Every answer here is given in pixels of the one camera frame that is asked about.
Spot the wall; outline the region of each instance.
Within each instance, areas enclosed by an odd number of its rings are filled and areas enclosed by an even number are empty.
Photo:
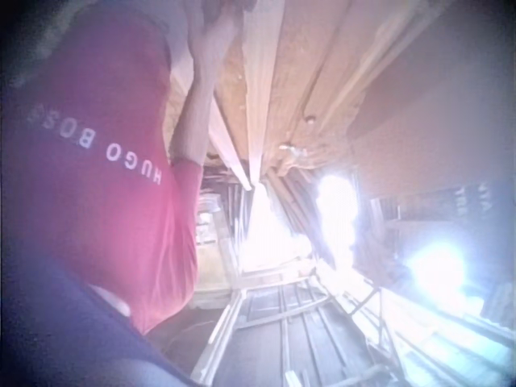
[[[371,86],[348,132],[366,196],[510,178],[514,35],[486,4],[456,2]]]

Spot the wooden ceiling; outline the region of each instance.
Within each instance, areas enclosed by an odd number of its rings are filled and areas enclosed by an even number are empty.
[[[258,0],[219,74],[206,164],[224,163],[249,188],[267,173],[352,162],[347,128],[369,85],[451,2]],[[166,138],[191,77],[186,55]]]

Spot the hand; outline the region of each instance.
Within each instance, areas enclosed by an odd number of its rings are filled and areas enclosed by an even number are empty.
[[[243,10],[233,1],[222,1],[218,18],[205,23],[201,2],[185,0],[188,46],[193,57],[195,76],[214,82],[227,49],[242,26]]]

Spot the person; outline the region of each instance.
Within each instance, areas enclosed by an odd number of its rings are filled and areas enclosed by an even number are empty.
[[[194,291],[210,105],[242,21],[238,4],[221,4],[208,23],[199,0],[185,2],[193,82],[170,164],[162,125],[181,58],[177,2],[88,7],[38,75],[4,93],[2,362],[11,376],[189,383],[141,335]],[[92,373],[106,364],[115,365]]]

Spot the red t-shirt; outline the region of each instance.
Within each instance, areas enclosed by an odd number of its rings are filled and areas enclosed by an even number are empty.
[[[122,298],[142,333],[187,303],[198,272],[202,168],[168,163],[168,62],[150,20],[91,7],[8,98],[2,133],[4,236]]]

